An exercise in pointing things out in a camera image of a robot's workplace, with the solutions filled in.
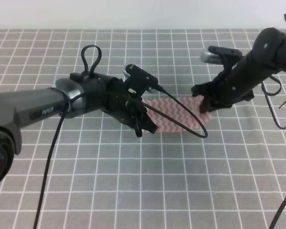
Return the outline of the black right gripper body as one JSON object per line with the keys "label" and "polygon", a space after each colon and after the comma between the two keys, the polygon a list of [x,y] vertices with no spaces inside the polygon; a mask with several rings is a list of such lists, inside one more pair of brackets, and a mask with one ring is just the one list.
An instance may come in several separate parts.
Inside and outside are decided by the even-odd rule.
{"label": "black right gripper body", "polygon": [[251,100],[253,88],[279,70],[276,51],[250,51],[239,61],[225,60],[223,66],[224,70],[212,80],[214,110]]}

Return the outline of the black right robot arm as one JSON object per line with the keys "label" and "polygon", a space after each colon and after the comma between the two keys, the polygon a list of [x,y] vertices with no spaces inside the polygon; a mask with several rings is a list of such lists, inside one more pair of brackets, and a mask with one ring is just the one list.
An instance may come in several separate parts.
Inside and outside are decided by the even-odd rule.
{"label": "black right robot arm", "polygon": [[279,72],[286,72],[286,33],[266,28],[246,54],[237,49],[209,46],[201,61],[224,67],[212,81],[192,87],[192,96],[203,96],[201,113],[226,109],[254,97],[253,89]]}

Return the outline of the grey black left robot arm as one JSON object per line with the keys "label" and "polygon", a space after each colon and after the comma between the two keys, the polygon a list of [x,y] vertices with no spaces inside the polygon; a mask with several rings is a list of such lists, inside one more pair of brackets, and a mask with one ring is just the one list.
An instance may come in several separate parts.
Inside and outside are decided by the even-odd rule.
{"label": "grey black left robot arm", "polygon": [[141,105],[128,102],[123,80],[96,73],[93,77],[61,78],[51,88],[0,93],[0,182],[21,152],[21,129],[67,109],[66,118],[102,110],[136,132],[155,133],[157,125]]}

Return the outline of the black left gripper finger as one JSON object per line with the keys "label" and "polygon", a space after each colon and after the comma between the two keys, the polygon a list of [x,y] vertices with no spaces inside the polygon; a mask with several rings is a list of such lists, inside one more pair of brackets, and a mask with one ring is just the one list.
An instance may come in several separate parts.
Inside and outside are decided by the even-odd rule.
{"label": "black left gripper finger", "polygon": [[149,115],[145,112],[140,114],[140,129],[141,129],[141,135],[143,134],[143,131],[155,134],[155,132],[158,129],[158,126],[151,120]]}

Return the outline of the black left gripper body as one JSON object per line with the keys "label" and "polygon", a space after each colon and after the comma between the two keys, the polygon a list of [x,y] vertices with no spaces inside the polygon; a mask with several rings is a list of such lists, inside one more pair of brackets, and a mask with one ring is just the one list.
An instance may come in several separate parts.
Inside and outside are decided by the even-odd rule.
{"label": "black left gripper body", "polygon": [[142,98],[128,92],[122,79],[112,78],[106,86],[106,102],[102,111],[127,126],[145,126],[147,109]]}

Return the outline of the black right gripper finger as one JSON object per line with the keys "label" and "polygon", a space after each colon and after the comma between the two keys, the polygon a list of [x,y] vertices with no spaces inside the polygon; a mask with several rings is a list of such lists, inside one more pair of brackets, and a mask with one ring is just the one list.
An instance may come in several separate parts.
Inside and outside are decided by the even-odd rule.
{"label": "black right gripper finger", "polygon": [[201,113],[207,113],[214,111],[214,99],[209,96],[204,96],[203,100],[201,101],[199,105],[199,111]]}
{"label": "black right gripper finger", "polygon": [[192,97],[197,97],[199,95],[203,97],[215,97],[214,91],[215,85],[213,82],[207,82],[203,84],[195,84],[191,88]]}

